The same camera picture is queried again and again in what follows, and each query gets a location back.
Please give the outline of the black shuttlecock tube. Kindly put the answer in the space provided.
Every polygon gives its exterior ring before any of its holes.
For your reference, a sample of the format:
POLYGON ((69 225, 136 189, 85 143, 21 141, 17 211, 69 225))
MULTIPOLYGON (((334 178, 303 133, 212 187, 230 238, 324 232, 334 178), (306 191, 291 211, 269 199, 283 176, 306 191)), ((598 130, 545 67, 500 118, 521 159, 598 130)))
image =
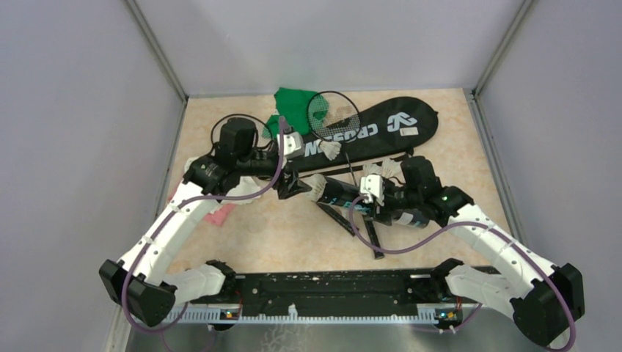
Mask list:
MULTIPOLYGON (((332 177, 325 177, 327 184, 323 196, 316 202, 323 205, 332 205, 340 208, 348 209, 351 203, 356 197, 359 196, 359 189, 349 183, 345 183, 341 180, 336 180, 332 177)), ((359 202, 355 206, 355 210, 359 211, 365 216, 370 217, 373 206, 364 202, 359 202)), ((409 225, 410 227, 425 228, 428 226, 430 220, 424 217, 424 215, 415 209, 411 209, 414 215, 414 221, 409 225)))

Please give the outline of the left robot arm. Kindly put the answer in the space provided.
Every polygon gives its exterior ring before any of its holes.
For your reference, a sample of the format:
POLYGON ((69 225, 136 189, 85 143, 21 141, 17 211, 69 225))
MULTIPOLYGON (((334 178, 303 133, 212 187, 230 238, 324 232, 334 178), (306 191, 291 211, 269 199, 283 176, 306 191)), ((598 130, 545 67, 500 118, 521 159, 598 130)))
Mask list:
POLYGON ((172 261, 197 225, 224 203, 251 202, 290 179, 286 163, 304 154, 304 141, 284 117, 267 150, 257 146, 255 122, 230 116, 219 140, 193 160, 170 202, 150 229, 118 260, 99 269, 107 293, 128 322, 141 332, 163 332, 162 322, 177 305, 210 296, 226 303, 235 294, 235 272, 210 260, 197 268, 169 275, 172 261))

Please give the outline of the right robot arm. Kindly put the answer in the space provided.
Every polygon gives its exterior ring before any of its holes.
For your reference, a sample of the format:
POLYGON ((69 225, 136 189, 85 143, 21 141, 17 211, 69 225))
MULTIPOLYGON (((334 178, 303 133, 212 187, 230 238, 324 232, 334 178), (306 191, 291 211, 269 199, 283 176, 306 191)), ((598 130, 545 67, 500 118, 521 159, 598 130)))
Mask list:
POLYGON ((456 186, 443 186, 432 163, 417 156, 400 163, 403 186, 379 174, 361 179, 362 201, 380 210, 418 210, 441 228, 430 239, 449 232, 486 258, 496 269, 485 274, 459 260, 438 266, 430 282, 431 295, 440 302, 468 298, 510 318, 536 345, 569 351, 577 339, 576 321, 585 314, 581 272, 572 264, 557 265, 528 249, 504 231, 456 186))

